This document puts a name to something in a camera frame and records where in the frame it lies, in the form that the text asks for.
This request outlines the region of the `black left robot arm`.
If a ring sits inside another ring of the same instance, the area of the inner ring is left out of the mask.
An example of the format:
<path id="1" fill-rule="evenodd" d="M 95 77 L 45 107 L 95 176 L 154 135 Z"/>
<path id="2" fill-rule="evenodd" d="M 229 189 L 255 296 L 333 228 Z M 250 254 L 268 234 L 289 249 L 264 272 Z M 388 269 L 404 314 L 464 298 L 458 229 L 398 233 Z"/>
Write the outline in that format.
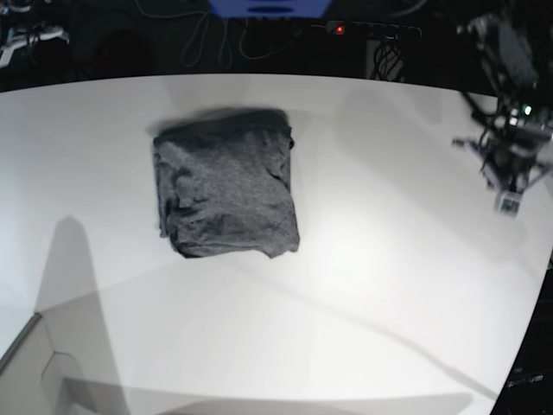
<path id="1" fill-rule="evenodd" d="M 552 172 L 540 157 L 552 144 L 552 3 L 504 1 L 458 32 L 477 48 L 497 104 L 486 112 L 463 93 L 483 132 L 452 144 L 480 160 L 496 211 L 515 217 L 524 193 Z"/>

